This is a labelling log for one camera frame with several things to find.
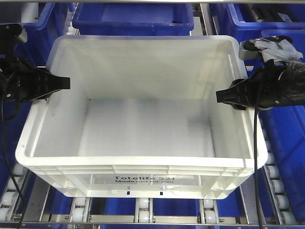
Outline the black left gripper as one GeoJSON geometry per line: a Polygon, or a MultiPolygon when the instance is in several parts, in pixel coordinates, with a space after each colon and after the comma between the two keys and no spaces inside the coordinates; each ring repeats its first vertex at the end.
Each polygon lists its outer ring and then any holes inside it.
{"type": "Polygon", "coordinates": [[[70,88],[70,77],[53,75],[48,69],[34,66],[27,59],[0,59],[0,97],[6,101],[47,99],[55,92],[70,88]]]}

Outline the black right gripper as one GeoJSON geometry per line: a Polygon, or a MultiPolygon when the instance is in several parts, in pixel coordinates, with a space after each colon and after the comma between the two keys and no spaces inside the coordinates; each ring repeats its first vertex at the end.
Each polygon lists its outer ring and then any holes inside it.
{"type": "Polygon", "coordinates": [[[235,110],[304,105],[305,64],[268,61],[255,70],[252,82],[250,78],[233,80],[227,89],[216,91],[216,100],[235,110]]]}

